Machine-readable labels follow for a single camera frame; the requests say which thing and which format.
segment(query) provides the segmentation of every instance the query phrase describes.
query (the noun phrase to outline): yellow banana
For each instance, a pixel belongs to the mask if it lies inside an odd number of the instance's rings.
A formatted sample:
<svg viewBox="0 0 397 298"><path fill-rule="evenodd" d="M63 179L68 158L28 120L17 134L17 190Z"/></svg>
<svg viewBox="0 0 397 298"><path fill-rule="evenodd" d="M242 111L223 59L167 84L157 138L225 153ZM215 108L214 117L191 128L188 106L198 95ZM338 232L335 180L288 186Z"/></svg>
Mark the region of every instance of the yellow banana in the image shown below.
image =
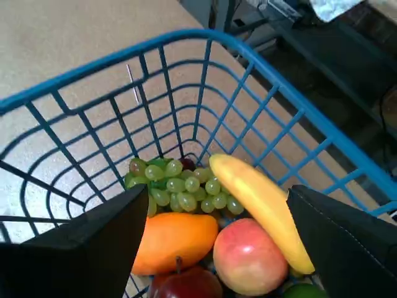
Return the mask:
<svg viewBox="0 0 397 298"><path fill-rule="evenodd" d="M314 266L287 205L287 193L243 161L224 154L210 157L214 175L260 223L293 269L303 274Z"/></svg>

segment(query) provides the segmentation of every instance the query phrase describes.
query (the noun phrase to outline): green lime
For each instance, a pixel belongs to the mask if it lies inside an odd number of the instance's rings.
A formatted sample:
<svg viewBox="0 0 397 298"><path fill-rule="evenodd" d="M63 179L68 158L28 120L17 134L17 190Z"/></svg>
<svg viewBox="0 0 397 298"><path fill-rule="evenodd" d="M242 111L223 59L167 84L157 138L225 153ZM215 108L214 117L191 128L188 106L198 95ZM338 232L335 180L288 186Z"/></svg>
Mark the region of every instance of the green lime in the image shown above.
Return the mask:
<svg viewBox="0 0 397 298"><path fill-rule="evenodd" d="M289 287L283 298L328 298L327 294L319 287L312 284L296 284Z"/></svg>

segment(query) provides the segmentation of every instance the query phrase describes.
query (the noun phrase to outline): grapes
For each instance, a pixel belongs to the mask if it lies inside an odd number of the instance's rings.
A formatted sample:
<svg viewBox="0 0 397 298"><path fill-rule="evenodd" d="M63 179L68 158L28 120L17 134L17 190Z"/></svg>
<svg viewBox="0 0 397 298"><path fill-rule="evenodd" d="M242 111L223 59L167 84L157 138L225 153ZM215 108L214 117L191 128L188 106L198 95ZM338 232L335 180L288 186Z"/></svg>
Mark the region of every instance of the grapes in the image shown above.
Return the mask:
<svg viewBox="0 0 397 298"><path fill-rule="evenodd" d="M193 176L193 172L189 169L185 169L183 172L181 172L181 174L179 175L179 177L183 180L186 180L189 177Z"/></svg>
<svg viewBox="0 0 397 298"><path fill-rule="evenodd" d="M181 205L178 202L178 196L175 193L171 194L171 201L169 202L169 206L170 206L171 210L174 212L182 212L183 211L183 208L181 207Z"/></svg>
<svg viewBox="0 0 397 298"><path fill-rule="evenodd" d="M224 192L220 192L219 194L213 196L212 204L217 209L225 208L228 203L228 195Z"/></svg>
<svg viewBox="0 0 397 298"><path fill-rule="evenodd" d="M148 165L155 165L161 169L166 169L167 164L172 160L172 158L155 158L147 162Z"/></svg>
<svg viewBox="0 0 397 298"><path fill-rule="evenodd" d="M228 209L234 215L239 215L244 211L244 207L233 196L228 196Z"/></svg>
<svg viewBox="0 0 397 298"><path fill-rule="evenodd" d="M189 177L185 181L186 190L196 192L200 188L200 181L196 177Z"/></svg>
<svg viewBox="0 0 397 298"><path fill-rule="evenodd" d="M148 183L148 182L149 182L149 181L148 181L148 178L146 178L146 177L141 177L141 176L139 176L139 177L132 177L132 178L130 179L130 182L128 182L126 188L127 188L127 189L130 189L130 188L132 188L133 186L136 186L137 184L144 184L144 183Z"/></svg>
<svg viewBox="0 0 397 298"><path fill-rule="evenodd" d="M182 192L185 190L185 181L179 178L170 178L167 182L167 189L171 192Z"/></svg>
<svg viewBox="0 0 397 298"><path fill-rule="evenodd" d="M150 187L162 189L163 191L165 191L167 189L167 181L168 179L162 179L159 181L150 181Z"/></svg>
<svg viewBox="0 0 397 298"><path fill-rule="evenodd" d="M207 169L197 168L194 170L193 175L200 181L200 183L204 183L209 178L209 172Z"/></svg>
<svg viewBox="0 0 397 298"><path fill-rule="evenodd" d="M177 195L179 205L187 211L193 211L197 207L197 201L194 199L192 194L188 194L187 192L180 192Z"/></svg>
<svg viewBox="0 0 397 298"><path fill-rule="evenodd" d="M225 194L230 194L227 188L225 188L223 185L221 185L221 192L224 192Z"/></svg>
<svg viewBox="0 0 397 298"><path fill-rule="evenodd" d="M148 217L153 217L157 212L157 204L151 195L149 195Z"/></svg>
<svg viewBox="0 0 397 298"><path fill-rule="evenodd" d="M216 178L216 180L218 180L217 177L215 177L213 171L211 170L211 168L207 168L208 171L208 179L212 179L212 178Z"/></svg>
<svg viewBox="0 0 397 298"><path fill-rule="evenodd" d="M214 210L214 205L212 204L212 197L209 196L201 202L201 210L205 213L211 213Z"/></svg>
<svg viewBox="0 0 397 298"><path fill-rule="evenodd" d="M130 183L130 180L134 178L134 174L131 172L128 172L125 177L124 177L124 186L127 188L127 185Z"/></svg>
<svg viewBox="0 0 397 298"><path fill-rule="evenodd" d="M130 172L134 174L134 176L144 176L146 169L146 163L135 157L130 161Z"/></svg>
<svg viewBox="0 0 397 298"><path fill-rule="evenodd" d="M166 166L166 177L175 177L182 172L182 163L179 160L171 160Z"/></svg>
<svg viewBox="0 0 397 298"><path fill-rule="evenodd" d="M196 201L202 201L207 197L207 193L205 192L204 188L199 187L198 190L193 193L193 196Z"/></svg>
<svg viewBox="0 0 397 298"><path fill-rule="evenodd" d="M145 175L149 180L152 181L159 181L164 178L164 172L159 166L156 165L149 165L145 169Z"/></svg>
<svg viewBox="0 0 397 298"><path fill-rule="evenodd" d="M189 169L191 171L196 169L196 165L190 158L181 158L179 161L182 163L184 169Z"/></svg>
<svg viewBox="0 0 397 298"><path fill-rule="evenodd" d="M205 183L205 190L215 196L216 194L219 194L221 191L221 184L218 182L217 179L210 179Z"/></svg>
<svg viewBox="0 0 397 298"><path fill-rule="evenodd" d="M156 201L158 206L167 206L170 201L169 194L166 191L162 191L161 189L152 188L150 190L150 194L153 196L153 199Z"/></svg>

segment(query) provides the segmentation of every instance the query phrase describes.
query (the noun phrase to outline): grape bunch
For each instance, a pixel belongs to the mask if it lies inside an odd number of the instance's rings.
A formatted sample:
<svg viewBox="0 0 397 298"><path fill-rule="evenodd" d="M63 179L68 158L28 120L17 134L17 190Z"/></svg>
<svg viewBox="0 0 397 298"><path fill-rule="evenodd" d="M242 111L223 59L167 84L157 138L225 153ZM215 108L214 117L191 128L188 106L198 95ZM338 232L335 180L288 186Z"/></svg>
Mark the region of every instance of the grape bunch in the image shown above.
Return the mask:
<svg viewBox="0 0 397 298"><path fill-rule="evenodd" d="M210 168L196 168L188 158L156 158L148 162L133 158L125 175L125 187L130 189L141 183L149 189L148 217L166 209L211 213L227 208L234 215L244 211Z"/></svg>

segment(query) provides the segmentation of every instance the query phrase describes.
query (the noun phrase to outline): red apple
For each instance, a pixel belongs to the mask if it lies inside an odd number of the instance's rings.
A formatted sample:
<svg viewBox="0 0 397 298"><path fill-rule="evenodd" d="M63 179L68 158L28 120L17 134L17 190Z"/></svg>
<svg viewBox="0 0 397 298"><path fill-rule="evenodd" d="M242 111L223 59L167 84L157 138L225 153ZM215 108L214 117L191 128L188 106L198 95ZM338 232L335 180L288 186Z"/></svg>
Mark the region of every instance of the red apple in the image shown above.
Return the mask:
<svg viewBox="0 0 397 298"><path fill-rule="evenodd" d="M218 234L213 260L220 279L247 296L273 291L288 273L283 254L253 219L237 220Z"/></svg>
<svg viewBox="0 0 397 298"><path fill-rule="evenodd" d="M157 282L160 285L151 286L148 297L222 298L222 286L218 278L198 266L179 274L170 275L165 280L164 276L160 276Z"/></svg>

